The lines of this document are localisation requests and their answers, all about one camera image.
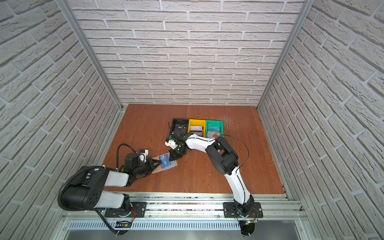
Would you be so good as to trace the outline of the blue credit card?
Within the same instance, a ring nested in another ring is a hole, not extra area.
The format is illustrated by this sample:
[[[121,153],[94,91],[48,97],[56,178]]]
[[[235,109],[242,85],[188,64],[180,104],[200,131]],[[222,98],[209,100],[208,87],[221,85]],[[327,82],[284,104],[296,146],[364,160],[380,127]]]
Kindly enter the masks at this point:
[[[171,167],[171,162],[169,160],[169,154],[164,154],[159,156],[159,160],[162,161],[161,168],[162,170],[168,169]]]

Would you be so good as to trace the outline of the tan leather card holder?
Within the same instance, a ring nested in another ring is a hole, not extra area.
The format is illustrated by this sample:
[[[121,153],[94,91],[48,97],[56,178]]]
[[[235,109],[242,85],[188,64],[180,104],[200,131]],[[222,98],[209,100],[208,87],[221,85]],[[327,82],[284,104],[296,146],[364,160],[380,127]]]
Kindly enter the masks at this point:
[[[160,173],[178,165],[177,161],[171,161],[170,153],[153,157],[152,160],[156,167],[152,174]]]

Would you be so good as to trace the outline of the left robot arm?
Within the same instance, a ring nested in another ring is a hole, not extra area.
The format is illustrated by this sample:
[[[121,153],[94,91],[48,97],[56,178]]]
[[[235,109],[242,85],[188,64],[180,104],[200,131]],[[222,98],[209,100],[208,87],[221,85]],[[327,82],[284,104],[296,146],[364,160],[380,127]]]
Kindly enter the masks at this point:
[[[127,215],[132,211],[130,196],[105,191],[105,187],[130,187],[144,178],[162,161],[148,157],[148,151],[130,153],[125,164],[116,169],[103,166],[81,167],[62,186],[58,193],[58,205],[65,211],[99,211],[111,209]]]

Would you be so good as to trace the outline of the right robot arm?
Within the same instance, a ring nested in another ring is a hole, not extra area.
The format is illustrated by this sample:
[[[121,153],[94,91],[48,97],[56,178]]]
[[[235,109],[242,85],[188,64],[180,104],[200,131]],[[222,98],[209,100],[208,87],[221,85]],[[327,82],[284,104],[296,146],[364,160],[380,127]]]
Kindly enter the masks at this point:
[[[170,147],[170,161],[182,158],[188,150],[207,154],[214,168],[225,176],[234,195],[235,210],[246,216],[252,209],[254,198],[246,188],[239,166],[239,156],[225,138],[208,139],[193,133],[172,132],[165,145]]]

